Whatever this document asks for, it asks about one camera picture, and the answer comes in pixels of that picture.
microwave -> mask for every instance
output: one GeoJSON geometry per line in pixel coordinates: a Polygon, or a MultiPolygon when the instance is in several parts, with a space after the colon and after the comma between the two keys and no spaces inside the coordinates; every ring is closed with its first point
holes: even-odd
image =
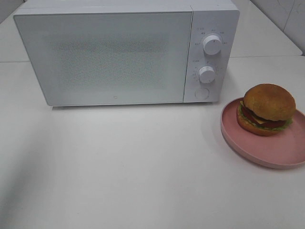
{"type": "Polygon", "coordinates": [[[230,0],[28,0],[14,20],[50,106],[219,100],[230,0]]]}

microwave door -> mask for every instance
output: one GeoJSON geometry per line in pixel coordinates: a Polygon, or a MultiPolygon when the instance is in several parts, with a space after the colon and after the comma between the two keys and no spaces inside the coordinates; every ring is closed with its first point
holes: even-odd
{"type": "Polygon", "coordinates": [[[49,105],[183,102],[192,12],[15,17],[49,105]]]}

pink plate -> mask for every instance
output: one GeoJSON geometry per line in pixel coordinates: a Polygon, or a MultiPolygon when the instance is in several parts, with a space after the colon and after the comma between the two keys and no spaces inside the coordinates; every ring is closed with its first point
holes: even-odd
{"type": "Polygon", "coordinates": [[[221,115],[221,131],[227,143],[250,161],[270,168],[292,168],[305,163],[305,116],[296,111],[293,123],[273,136],[258,136],[240,127],[236,109],[242,98],[227,104],[221,115]]]}

white knob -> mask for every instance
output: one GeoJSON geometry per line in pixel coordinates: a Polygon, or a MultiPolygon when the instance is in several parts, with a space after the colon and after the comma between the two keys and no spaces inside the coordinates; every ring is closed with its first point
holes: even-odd
{"type": "Polygon", "coordinates": [[[215,71],[211,66],[205,66],[198,71],[199,80],[202,83],[210,83],[215,79],[215,71]]]}
{"type": "Polygon", "coordinates": [[[209,35],[203,40],[203,50],[206,54],[215,55],[221,50],[221,38],[218,35],[209,35]]]}

white table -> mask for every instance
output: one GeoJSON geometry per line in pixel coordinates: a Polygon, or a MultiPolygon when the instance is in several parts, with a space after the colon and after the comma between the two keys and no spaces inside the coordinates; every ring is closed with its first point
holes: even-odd
{"type": "Polygon", "coordinates": [[[304,72],[302,56],[231,58],[216,104],[51,109],[29,62],[0,63],[0,228],[303,228],[305,167],[243,159],[220,114],[262,82],[305,112],[304,72]]]}
{"type": "MultiPolygon", "coordinates": [[[[241,11],[231,57],[297,56],[301,50],[249,0],[233,0],[241,11]]],[[[29,61],[11,14],[0,24],[0,62],[29,61]]]]}

